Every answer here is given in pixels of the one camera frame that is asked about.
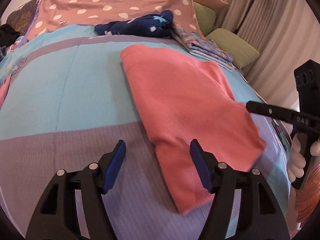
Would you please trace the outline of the orange patterned sleeve forearm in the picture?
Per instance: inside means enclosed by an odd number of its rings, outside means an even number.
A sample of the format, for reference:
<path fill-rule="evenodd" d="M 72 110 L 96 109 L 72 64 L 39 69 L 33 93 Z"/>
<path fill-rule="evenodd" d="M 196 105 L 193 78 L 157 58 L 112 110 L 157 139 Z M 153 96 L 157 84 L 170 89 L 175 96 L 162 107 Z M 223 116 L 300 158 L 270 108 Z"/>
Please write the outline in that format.
<path fill-rule="evenodd" d="M 311 217 L 316 208 L 320 195 L 319 166 L 310 173 L 308 180 L 302 190 L 296 190 L 295 211 L 297 212 L 297 223 L 302 228 Z"/>

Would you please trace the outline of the person's right hand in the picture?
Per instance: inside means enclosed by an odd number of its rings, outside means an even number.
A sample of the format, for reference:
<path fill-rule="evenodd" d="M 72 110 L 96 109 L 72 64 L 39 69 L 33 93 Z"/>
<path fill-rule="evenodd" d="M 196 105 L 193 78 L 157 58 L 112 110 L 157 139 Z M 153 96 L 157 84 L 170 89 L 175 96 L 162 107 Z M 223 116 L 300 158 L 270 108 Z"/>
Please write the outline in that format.
<path fill-rule="evenodd" d="M 306 165 L 306 161 L 300 153 L 300 150 L 301 143 L 298 139 L 298 134 L 296 134 L 293 137 L 290 157 L 287 162 L 287 175 L 291 183 L 294 182 L 297 178 L 302 178 L 304 174 L 303 168 Z M 311 169 L 311 171 L 315 171 L 319 167 L 319 141 L 316 141 L 312 144 L 310 153 L 311 155 L 316 157 L 313 168 Z"/>

